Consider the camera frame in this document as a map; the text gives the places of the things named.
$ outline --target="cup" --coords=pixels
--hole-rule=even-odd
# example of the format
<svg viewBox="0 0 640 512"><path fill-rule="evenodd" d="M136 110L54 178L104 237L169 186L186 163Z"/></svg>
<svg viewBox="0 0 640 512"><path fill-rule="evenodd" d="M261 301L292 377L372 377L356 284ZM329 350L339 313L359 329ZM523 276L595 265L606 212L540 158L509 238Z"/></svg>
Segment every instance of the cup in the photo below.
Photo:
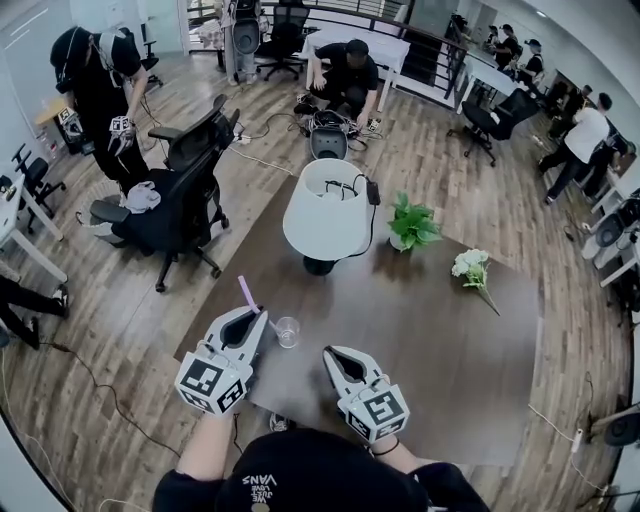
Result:
<svg viewBox="0 0 640 512"><path fill-rule="evenodd" d="M283 316L276 323L276 334L282 348L293 348L300 340L300 324L295 318Z"/></svg>

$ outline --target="white t-shirt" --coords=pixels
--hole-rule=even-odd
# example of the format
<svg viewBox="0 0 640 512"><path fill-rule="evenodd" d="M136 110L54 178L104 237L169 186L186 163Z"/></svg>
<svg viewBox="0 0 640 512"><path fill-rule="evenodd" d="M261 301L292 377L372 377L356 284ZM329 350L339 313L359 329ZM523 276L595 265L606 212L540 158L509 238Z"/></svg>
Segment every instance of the white t-shirt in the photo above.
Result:
<svg viewBox="0 0 640 512"><path fill-rule="evenodd" d="M609 136L607 118L594 108L576 114L578 124L564 138L564 143L585 164L598 144Z"/></svg>

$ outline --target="wooden floor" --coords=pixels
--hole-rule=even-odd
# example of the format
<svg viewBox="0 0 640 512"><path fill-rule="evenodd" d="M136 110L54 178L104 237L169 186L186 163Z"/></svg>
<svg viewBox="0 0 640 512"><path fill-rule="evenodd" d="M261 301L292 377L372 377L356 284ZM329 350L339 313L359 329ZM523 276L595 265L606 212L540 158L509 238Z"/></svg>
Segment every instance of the wooden floor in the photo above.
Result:
<svg viewBox="0 0 640 512"><path fill-rule="evenodd" d="M291 112L302 90L302 82L286 75L232 88L221 81L215 62L214 56L204 54L161 61L157 73L165 86L148 96L158 121L187 127L224 92L231 98L228 109L241 109L246 133L258 135L271 114ZM477 153L464 158L466 143L446 137L450 127L462 122L448 110L392 89L382 118L384 140L369 141L366 151L350 156L378 181L384 202L391 202L396 190L408 191L413 201L435 208L445 235L488 250L539 283L542 318L531 404L572 435L589 402L585 373L590 372L593 412L612 412L617 394L628 389L629 332L617 326L619 310L607 308L607 293L599 287L596 271L581 259L580 238L571 243L563 233L563 227L571 226L568 212L579 221L589 220L577 189L551 207L542 203L549 182L545 185L538 176L535 162L545 150L531 135L544 132L546 119L534 118L518 127L511 141L498 144L498 165L492 168ZM238 149L298 174L309 160L307 140L287 130L290 122L284 116L274 118L266 137ZM143 132L151 126L143 112L138 124ZM143 139L148 147L151 141ZM152 165L161 164L160 143L146 158ZM55 222L65 240L53 244L42 229L35 238L68 272L72 301L67 321L42 319L44 335L77 351L99 382L115 387L123 410L150 435L180 451L197 414L173 390L178 369L173 354L215 282L206 265L183 258L170 270L167 293L157 294L160 255L143 258L131 249L116 250L76 221L83 194L102 178L93 159L70 158L53 174L68 186L66 193L55 194ZM216 174L232 230L209 254L224 268L286 174L231 151ZM24 284L51 293L56 285L52 277L26 260L21 250L6 250ZM111 395L95 391L87 371L69 354L47 347L36 353L14 344L5 358L18 426L40 440L75 507L95 511L103 499L115 498L150 508L155 486L174 466L175 455L123 421ZM4 395L0 404L6 410ZM265 416L245 404L239 418L241 445L265 431ZM32 442L28 450L50 476ZM237 452L232 447L230 453L233 462ZM592 494L571 468L569 455L570 443L530 413L514 467L463 470L492 510L567 511ZM603 483L615 455L610 448L593 445L583 449L576 464L592 481ZM109 504L103 510L126 508Z"/></svg>

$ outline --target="brown table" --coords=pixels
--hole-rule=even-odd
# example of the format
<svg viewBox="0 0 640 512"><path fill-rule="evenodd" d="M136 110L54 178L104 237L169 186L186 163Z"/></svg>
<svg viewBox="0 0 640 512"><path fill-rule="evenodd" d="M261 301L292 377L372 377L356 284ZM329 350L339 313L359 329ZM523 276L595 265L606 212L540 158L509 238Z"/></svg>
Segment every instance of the brown table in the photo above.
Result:
<svg viewBox="0 0 640 512"><path fill-rule="evenodd" d="M411 410L402 441L420 457L511 465L525 426L538 320L537 288L491 262L489 289L501 315L451 276L467 247L449 239L407 253L388 243L379 209L364 256L339 262L326 278L302 267L282 217L296 184L287 178L242 242L180 344L182 360L213 319L244 305L246 277L270 317L293 316L301 343L282 349L263 339L249 400L302 425L349 435L322 362L326 345L371 354L398 383Z"/></svg>

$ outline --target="wrist strap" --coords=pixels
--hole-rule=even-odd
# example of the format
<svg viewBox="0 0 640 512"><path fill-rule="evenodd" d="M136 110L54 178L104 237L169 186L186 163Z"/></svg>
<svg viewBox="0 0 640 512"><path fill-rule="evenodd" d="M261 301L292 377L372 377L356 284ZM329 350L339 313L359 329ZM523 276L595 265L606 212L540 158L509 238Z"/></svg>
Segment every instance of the wrist strap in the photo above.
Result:
<svg viewBox="0 0 640 512"><path fill-rule="evenodd" d="M395 450L398 447L399 444L400 444L400 439L396 438L396 444L394 445L393 448L387 450L386 452L382 452L382 453L375 453L373 450L371 450L371 454L374 457L382 457L383 455L386 455L387 453L391 453L393 450Z"/></svg>

